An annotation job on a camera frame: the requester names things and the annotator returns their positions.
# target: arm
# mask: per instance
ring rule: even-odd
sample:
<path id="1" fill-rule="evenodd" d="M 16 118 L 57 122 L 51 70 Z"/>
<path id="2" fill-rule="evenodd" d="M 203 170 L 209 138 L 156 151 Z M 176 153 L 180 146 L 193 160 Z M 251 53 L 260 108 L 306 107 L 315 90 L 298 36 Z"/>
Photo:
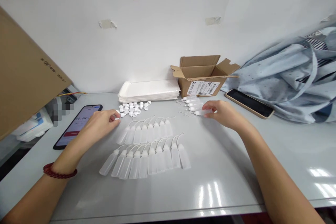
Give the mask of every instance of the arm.
<path id="1" fill-rule="evenodd" d="M 258 130 L 226 101 L 208 101 L 206 114 L 220 124 L 235 130 L 251 159 L 265 200 L 267 212 L 274 223 L 324 223 L 280 162 Z"/>
<path id="2" fill-rule="evenodd" d="M 52 171 L 59 174 L 74 172 L 85 152 L 120 123 L 120 120 L 115 118 L 120 118 L 120 114 L 115 110 L 95 112 L 78 136 L 54 162 Z M 51 178 L 44 174 L 1 223 L 49 223 L 68 181 L 69 179 Z"/>

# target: red bead bracelet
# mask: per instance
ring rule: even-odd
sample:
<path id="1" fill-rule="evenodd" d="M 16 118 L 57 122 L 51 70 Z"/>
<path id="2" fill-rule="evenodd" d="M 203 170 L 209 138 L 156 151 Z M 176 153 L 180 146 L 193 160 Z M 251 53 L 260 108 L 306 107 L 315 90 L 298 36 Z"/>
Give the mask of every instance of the red bead bracelet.
<path id="1" fill-rule="evenodd" d="M 55 173 L 51 170 L 51 166 L 53 165 L 53 163 L 47 164 L 43 167 L 43 173 L 48 175 L 49 177 L 53 177 L 55 179 L 68 179 L 71 178 L 73 176 L 75 176 L 77 174 L 77 169 L 75 169 L 75 171 L 71 174 L 59 174 L 59 173 Z"/>

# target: stack of paper trays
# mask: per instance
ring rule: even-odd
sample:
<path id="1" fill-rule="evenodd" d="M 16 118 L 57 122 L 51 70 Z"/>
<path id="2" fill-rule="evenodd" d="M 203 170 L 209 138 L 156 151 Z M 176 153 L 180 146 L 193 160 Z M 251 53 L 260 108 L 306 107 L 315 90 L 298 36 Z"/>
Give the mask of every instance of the stack of paper trays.
<path id="1" fill-rule="evenodd" d="M 179 96 L 180 87 L 176 79 L 150 82 L 125 82 L 118 97 L 122 103 L 174 100 Z"/>

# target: hand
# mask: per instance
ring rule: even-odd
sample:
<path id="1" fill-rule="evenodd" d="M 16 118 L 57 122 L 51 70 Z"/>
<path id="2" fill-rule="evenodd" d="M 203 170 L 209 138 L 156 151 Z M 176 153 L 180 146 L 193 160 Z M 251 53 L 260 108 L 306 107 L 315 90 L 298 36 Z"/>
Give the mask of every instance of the hand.
<path id="1" fill-rule="evenodd" d="M 231 106 L 230 103 L 226 101 L 208 101 L 203 105 L 202 110 L 208 109 L 211 109 L 213 112 L 217 111 L 217 113 L 205 114 L 204 117 L 213 118 L 225 127 L 231 128 L 235 131 L 251 125 L 245 117 L 243 117 Z"/>
<path id="2" fill-rule="evenodd" d="M 94 112 L 76 139 L 80 138 L 81 141 L 84 139 L 92 146 L 118 126 L 120 120 L 116 118 L 120 118 L 116 110 Z"/>

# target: phone with beige case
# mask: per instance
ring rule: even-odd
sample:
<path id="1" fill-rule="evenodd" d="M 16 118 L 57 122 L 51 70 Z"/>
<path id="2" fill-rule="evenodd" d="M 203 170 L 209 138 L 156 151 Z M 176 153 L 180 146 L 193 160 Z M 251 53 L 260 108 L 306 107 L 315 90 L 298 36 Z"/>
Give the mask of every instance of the phone with beige case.
<path id="1" fill-rule="evenodd" d="M 256 116 L 267 119 L 270 118 L 274 113 L 274 109 L 267 106 L 264 103 L 248 96 L 236 89 L 231 89 L 229 92 L 224 94 L 228 99 L 242 106 L 243 108 L 249 110 Z"/>

